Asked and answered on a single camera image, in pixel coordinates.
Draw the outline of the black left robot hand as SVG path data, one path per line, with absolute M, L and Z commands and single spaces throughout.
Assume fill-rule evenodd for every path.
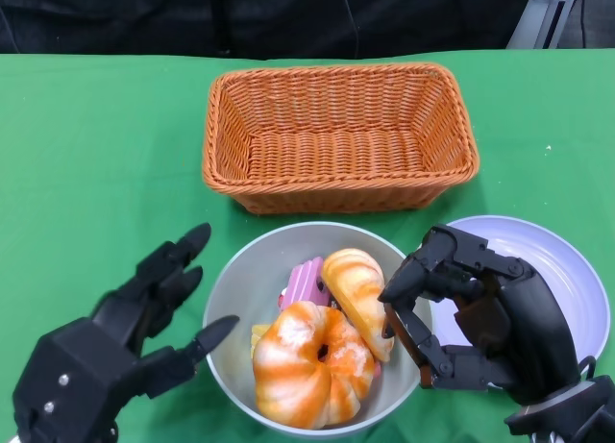
M 116 417 L 132 398 L 154 399 L 195 377 L 238 316 L 215 320 L 183 348 L 148 355 L 142 348 L 198 287 L 203 270 L 190 264 L 210 234 L 203 223 L 176 242 L 163 242 L 89 316 L 38 340 L 12 394 L 15 441 L 115 442 Z

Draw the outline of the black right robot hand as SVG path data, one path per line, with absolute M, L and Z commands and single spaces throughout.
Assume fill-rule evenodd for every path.
M 414 312 L 418 299 L 455 303 L 468 345 L 443 345 Z M 541 274 L 488 241 L 437 225 L 382 291 L 382 334 L 395 336 L 420 370 L 424 388 L 500 387 L 519 405 L 576 385 L 580 371 L 570 329 Z

